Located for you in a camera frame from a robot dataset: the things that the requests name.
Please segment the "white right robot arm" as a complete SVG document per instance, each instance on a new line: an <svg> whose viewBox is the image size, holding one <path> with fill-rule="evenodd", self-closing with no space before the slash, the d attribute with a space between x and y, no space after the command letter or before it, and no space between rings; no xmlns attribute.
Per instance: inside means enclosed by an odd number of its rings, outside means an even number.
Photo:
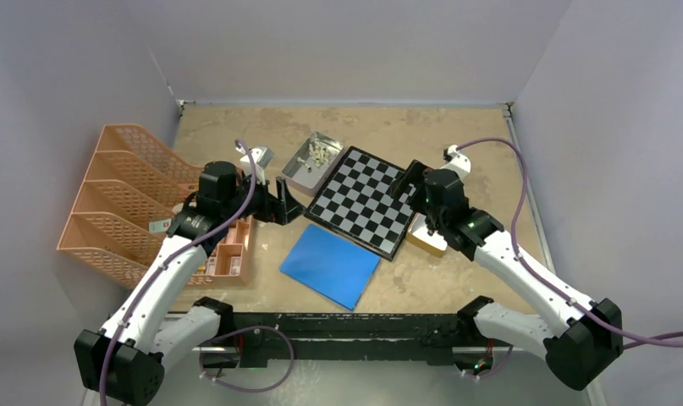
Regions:
<svg viewBox="0 0 683 406"><path fill-rule="evenodd" d="M506 342L544 359L567 387L580 391L623 353L622 338L603 328L620 328L622 313L610 299L596 301L557 278L533 257L521 263L522 249L514 249L510 232L488 212L471 206L463 179L468 162L432 169L413 161L391 183L389 193L426 218L453 250L491 271L533 309L526 315L485 297L460 310L457 332L469 344L485 337Z"/></svg>

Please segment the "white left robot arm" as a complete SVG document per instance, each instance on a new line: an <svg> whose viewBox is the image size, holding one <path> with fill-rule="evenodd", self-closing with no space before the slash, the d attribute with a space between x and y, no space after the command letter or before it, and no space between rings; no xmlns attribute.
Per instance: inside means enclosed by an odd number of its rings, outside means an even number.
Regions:
<svg viewBox="0 0 683 406"><path fill-rule="evenodd" d="M124 405L147 405L159 391L165 373L197 345L209 341L223 346L234 336L256 330L277 333L289 357L292 342L274 326L238 328L231 305L198 299L183 318L160 326L190 277L227 236L233 222L254 217L286 225L305 210L276 179L276 195L268 191L261 170L239 173L230 162L208 163L197 191L189 194L171 221L167 236L148 272L132 294L95 332L84 330L74 342L74 353L84 386Z"/></svg>

